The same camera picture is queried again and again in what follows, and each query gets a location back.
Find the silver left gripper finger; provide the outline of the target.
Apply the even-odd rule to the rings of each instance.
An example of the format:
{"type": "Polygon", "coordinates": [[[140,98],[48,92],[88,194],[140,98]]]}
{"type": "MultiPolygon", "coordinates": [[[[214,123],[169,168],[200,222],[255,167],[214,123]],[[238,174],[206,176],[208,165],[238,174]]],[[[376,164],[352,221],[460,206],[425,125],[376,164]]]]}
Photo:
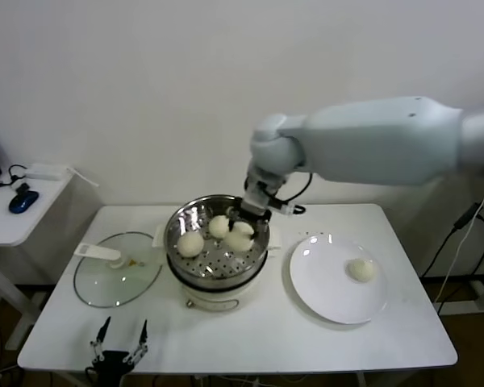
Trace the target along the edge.
{"type": "Polygon", "coordinates": [[[136,348],[130,352],[124,359],[123,362],[126,364],[138,364],[145,354],[148,352],[148,332],[147,332],[148,320],[144,321],[142,331],[140,333],[138,345],[136,348]]]}
{"type": "Polygon", "coordinates": [[[104,324],[98,330],[95,340],[92,340],[90,342],[90,347],[93,352],[93,357],[92,357],[93,364],[96,364],[98,362],[105,360],[105,355],[104,355],[102,345],[104,343],[104,339],[106,338],[106,333],[110,323],[111,323],[111,317],[108,317],[104,322],[104,324]]]}

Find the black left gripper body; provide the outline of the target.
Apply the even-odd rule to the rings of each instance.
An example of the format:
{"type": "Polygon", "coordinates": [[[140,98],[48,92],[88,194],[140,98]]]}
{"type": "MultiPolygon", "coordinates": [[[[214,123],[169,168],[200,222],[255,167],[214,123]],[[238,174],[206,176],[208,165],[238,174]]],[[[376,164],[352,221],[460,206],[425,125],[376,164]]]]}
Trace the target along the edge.
{"type": "Polygon", "coordinates": [[[102,357],[92,360],[92,368],[97,374],[128,374],[129,356],[125,351],[104,351],[102,357]]]}

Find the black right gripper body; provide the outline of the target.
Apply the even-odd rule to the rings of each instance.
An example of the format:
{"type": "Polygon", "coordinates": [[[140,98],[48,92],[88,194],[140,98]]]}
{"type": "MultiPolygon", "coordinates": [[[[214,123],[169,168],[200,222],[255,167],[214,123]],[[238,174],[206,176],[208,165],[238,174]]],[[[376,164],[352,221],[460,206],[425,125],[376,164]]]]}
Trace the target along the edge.
{"type": "Polygon", "coordinates": [[[263,216],[267,210],[282,212],[283,203],[276,198],[276,194],[284,184],[284,177],[262,171],[248,171],[241,208],[256,216],[263,216]]]}

